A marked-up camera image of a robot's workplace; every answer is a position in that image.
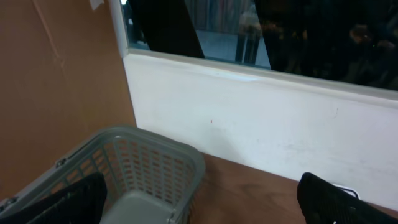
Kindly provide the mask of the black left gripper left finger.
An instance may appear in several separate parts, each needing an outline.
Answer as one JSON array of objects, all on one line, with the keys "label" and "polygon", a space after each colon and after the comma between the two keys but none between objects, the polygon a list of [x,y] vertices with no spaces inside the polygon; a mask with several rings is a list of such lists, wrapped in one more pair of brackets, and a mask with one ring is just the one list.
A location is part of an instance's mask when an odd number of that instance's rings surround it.
[{"label": "black left gripper left finger", "polygon": [[1,219],[1,224],[99,224],[107,197],[104,175],[91,174]]}]

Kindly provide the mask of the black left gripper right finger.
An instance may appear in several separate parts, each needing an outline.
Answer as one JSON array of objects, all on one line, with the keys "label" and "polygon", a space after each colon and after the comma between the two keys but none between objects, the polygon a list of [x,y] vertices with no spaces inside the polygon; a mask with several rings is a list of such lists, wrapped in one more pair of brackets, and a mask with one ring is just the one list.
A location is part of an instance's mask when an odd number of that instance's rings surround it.
[{"label": "black left gripper right finger", "polygon": [[397,224],[397,219],[306,172],[297,201],[307,224]]}]

